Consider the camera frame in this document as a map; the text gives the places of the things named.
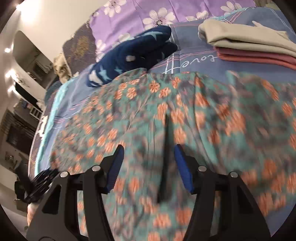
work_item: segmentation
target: blue gripper pad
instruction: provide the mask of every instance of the blue gripper pad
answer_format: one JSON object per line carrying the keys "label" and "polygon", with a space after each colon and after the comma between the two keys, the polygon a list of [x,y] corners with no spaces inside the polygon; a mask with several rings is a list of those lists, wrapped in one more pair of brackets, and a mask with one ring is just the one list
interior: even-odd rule
{"label": "blue gripper pad", "polygon": [[190,172],[189,167],[187,166],[187,163],[185,160],[186,157],[184,155],[182,147],[179,144],[175,145],[174,155],[175,155],[175,160],[177,162],[177,166],[178,166],[183,184],[185,188],[191,193],[194,190],[192,173]]}
{"label": "blue gripper pad", "polygon": [[113,163],[107,173],[107,191],[108,193],[114,188],[119,170],[121,168],[123,158],[124,158],[124,148],[122,145],[118,145],[113,155]]}

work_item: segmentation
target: purple floral pillow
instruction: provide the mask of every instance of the purple floral pillow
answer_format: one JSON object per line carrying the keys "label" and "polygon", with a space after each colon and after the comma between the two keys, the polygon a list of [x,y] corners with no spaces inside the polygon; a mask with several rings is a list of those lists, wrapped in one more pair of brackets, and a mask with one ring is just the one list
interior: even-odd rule
{"label": "purple floral pillow", "polygon": [[90,19],[96,41],[96,61],[130,37],[173,23],[221,16],[243,7],[255,7],[253,0],[110,0]]}

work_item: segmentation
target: folded clothes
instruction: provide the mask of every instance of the folded clothes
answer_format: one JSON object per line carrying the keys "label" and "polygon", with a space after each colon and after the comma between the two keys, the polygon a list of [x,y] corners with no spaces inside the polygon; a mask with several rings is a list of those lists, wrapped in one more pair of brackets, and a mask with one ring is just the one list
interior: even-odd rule
{"label": "folded clothes", "polygon": [[206,19],[198,27],[199,38],[216,47],[280,53],[296,57],[296,44],[286,31],[276,31],[253,21],[255,26]]}
{"label": "folded clothes", "polygon": [[296,58],[289,55],[261,51],[238,50],[223,47],[214,47],[214,49],[217,51],[217,56],[222,60],[277,64],[296,70]]}

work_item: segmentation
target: floral bedsheet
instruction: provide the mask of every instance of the floral bedsheet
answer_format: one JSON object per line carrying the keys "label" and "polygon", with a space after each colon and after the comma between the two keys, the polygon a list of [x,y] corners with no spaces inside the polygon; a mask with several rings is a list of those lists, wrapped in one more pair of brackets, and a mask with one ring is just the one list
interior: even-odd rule
{"label": "floral bedsheet", "polygon": [[[236,170],[266,219],[295,203],[296,84],[227,75],[228,83],[222,84],[196,72],[126,72],[93,93],[59,133],[51,166],[71,174],[99,164],[123,145],[115,187],[103,197],[115,240],[183,239],[195,196],[183,186],[175,144],[212,171]],[[165,198],[157,203],[166,114],[171,152]],[[81,193],[78,216],[81,233],[87,235]],[[211,234],[217,232],[218,218],[219,196]]]}

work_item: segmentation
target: navy star-print cloth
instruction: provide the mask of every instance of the navy star-print cloth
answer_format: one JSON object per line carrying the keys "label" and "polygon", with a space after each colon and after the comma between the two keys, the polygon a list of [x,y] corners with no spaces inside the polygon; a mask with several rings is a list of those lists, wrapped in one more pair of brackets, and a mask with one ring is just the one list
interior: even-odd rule
{"label": "navy star-print cloth", "polygon": [[170,27],[158,26],[119,44],[93,66],[87,85],[99,87],[126,71],[152,68],[178,49],[167,42],[170,36]]}

